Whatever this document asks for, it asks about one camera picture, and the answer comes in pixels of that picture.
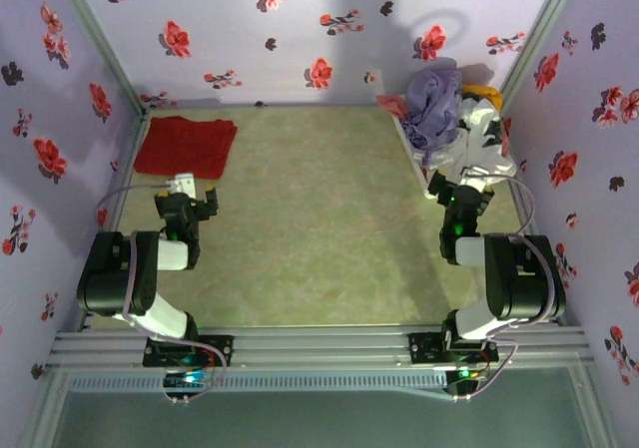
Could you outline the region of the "aluminium lower frame bar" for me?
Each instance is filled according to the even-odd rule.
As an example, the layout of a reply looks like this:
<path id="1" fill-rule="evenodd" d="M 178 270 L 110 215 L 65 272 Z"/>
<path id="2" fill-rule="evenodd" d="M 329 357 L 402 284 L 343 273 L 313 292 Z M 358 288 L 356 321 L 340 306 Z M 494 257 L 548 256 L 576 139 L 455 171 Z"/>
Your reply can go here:
<path id="1" fill-rule="evenodd" d="M 579 363 L 569 372 L 589 448 L 618 448 L 593 369 Z"/>
<path id="2" fill-rule="evenodd" d="M 50 370 L 41 380 L 34 409 L 27 419 L 18 448 L 53 448 L 66 402 L 69 375 L 61 369 Z"/>

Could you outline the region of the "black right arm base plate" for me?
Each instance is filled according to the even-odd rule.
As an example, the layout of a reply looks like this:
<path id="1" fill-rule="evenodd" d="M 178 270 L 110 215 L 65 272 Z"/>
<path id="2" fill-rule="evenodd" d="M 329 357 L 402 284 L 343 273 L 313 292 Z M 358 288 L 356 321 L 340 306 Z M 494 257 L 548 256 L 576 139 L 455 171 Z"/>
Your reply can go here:
<path id="1" fill-rule="evenodd" d="M 488 364 L 499 360 L 496 346 L 486 340 L 447 339 L 435 332 L 410 333 L 407 340 L 412 364 Z"/>

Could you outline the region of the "white plastic bin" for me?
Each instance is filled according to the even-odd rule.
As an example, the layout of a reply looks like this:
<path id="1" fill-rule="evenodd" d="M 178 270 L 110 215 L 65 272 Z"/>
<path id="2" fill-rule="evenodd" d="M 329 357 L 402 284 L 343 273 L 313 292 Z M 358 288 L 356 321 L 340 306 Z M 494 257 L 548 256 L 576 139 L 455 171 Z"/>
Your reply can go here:
<path id="1" fill-rule="evenodd" d="M 399 120 L 398 117 L 396 116 L 392 116 L 391 117 L 395 126 L 395 129 L 398 133 L 398 136 L 403 144 L 404 147 L 404 151 L 406 152 L 408 159 L 416 166 L 418 167 L 420 170 L 426 170 L 427 169 L 427 165 L 424 162 L 424 154 L 418 152 L 412 145 L 412 143 L 410 142 L 410 140 L 408 139 L 403 125 L 401 123 L 401 121 Z"/>

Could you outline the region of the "yellow t-shirt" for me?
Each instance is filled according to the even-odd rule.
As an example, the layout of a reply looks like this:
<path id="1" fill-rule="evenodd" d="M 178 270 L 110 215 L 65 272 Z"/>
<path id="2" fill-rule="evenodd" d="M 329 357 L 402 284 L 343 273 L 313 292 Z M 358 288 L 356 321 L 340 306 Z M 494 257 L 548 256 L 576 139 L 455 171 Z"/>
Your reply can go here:
<path id="1" fill-rule="evenodd" d="M 498 112 L 502 111 L 503 95 L 497 90 L 489 86 L 464 84 L 462 86 L 463 93 L 471 93 L 481 98 L 487 99 Z"/>

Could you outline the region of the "red t-shirt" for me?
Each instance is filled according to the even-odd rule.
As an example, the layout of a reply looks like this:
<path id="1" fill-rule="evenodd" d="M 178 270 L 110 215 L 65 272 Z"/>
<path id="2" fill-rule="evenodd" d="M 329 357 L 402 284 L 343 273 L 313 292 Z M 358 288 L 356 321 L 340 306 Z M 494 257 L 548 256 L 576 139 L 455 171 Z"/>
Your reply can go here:
<path id="1" fill-rule="evenodd" d="M 191 173 L 196 179 L 218 180 L 224 173 L 237 132 L 232 121 L 193 121 L 180 116 L 153 118 L 134 170 L 151 176 Z"/>

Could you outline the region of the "aluminium table side rail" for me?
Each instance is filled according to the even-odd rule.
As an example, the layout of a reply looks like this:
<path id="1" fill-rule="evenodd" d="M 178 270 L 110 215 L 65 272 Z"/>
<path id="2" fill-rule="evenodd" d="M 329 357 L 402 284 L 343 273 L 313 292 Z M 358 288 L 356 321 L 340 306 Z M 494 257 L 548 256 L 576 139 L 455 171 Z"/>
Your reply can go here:
<path id="1" fill-rule="evenodd" d="M 523 307 L 531 309 L 530 315 L 517 315 L 521 324 L 545 322 L 560 317 L 566 306 L 564 281 L 558 271 L 557 259 L 548 238 L 534 233 L 536 203 L 532 191 L 522 181 L 524 163 L 515 161 L 511 148 L 511 119 L 503 117 L 507 154 L 515 164 L 516 174 L 508 184 L 521 227 L 517 230 L 524 241 L 517 244 L 519 264 L 524 272 L 518 273 L 512 295 L 524 301 Z"/>

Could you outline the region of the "pink t-shirt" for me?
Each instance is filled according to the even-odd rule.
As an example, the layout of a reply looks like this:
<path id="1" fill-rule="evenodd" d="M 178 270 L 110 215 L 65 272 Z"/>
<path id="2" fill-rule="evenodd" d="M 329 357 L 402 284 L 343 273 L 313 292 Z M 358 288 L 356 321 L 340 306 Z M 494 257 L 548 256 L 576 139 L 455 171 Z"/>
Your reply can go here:
<path id="1" fill-rule="evenodd" d="M 400 121 L 405 120 L 408 116 L 407 103 L 398 95 L 377 95 L 376 103 L 385 111 L 396 117 Z"/>

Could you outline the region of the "aluminium mounting rail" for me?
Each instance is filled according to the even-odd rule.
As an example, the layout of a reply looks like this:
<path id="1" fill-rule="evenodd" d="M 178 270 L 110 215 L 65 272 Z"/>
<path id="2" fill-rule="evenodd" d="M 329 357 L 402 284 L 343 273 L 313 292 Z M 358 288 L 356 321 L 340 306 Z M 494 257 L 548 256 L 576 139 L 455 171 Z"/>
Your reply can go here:
<path id="1" fill-rule="evenodd" d="M 205 335 L 234 339 L 234 371 L 406 370 L 410 367 L 408 336 L 437 332 L 428 325 L 354 325 L 289 327 L 222 327 Z M 511 368 L 539 368 L 594 362 L 582 328 L 552 323 L 505 330 L 498 335 L 498 353 L 518 350 Z M 133 330 L 90 329 L 60 332 L 46 361 L 48 367 L 81 371 L 140 368 L 146 337 Z"/>

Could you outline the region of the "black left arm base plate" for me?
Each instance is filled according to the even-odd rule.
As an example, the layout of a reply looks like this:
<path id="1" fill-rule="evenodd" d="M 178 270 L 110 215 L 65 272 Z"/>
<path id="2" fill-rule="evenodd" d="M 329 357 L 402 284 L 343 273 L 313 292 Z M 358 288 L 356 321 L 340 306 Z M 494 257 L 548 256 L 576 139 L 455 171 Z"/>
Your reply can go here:
<path id="1" fill-rule="evenodd" d="M 230 335 L 200 335 L 198 341 L 218 349 L 231 365 L 234 338 Z M 191 344 L 177 344 L 147 339 L 142 364 L 151 368 L 208 368 L 222 367 L 219 356 L 209 349 Z"/>

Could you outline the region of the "aluminium corner post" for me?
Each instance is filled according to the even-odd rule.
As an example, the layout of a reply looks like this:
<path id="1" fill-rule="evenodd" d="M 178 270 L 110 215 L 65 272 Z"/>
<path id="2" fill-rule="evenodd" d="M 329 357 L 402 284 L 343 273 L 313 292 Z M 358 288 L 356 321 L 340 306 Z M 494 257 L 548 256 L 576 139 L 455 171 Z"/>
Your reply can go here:
<path id="1" fill-rule="evenodd" d="M 121 92 L 135 110 L 138 116 L 146 114 L 142 103 L 136 95 L 133 85 L 129 81 L 123 66 L 121 65 L 112 45 L 110 44 L 101 24 L 96 18 L 87 0 L 66 0 L 72 7 L 75 17 L 90 38 L 95 49 L 102 56 L 104 63 L 113 73 Z"/>
<path id="2" fill-rule="evenodd" d="M 545 0 L 542 5 L 530 33 L 526 36 L 522 52 L 502 86 L 503 110 L 506 110 L 514 101 L 525 76 L 532 68 L 537 53 L 553 30 L 567 2 L 568 0 Z"/>

